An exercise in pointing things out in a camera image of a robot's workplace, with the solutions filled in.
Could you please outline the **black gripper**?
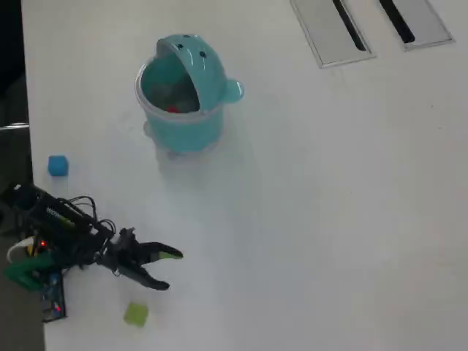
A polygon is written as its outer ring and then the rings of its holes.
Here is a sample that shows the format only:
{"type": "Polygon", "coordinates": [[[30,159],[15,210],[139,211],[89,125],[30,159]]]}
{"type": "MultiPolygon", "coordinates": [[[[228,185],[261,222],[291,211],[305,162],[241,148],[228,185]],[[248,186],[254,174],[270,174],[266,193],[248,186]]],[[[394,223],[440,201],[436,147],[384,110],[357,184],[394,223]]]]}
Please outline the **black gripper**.
{"type": "MultiPolygon", "coordinates": [[[[97,255],[97,264],[110,269],[115,275],[124,275],[149,289],[168,290],[170,285],[153,278],[136,258],[139,243],[134,231],[133,227],[123,228],[115,243],[107,241],[103,250],[97,255]]],[[[142,263],[153,263],[163,259],[180,260],[184,257],[178,249],[158,242],[142,243],[140,253],[142,263]]]]}

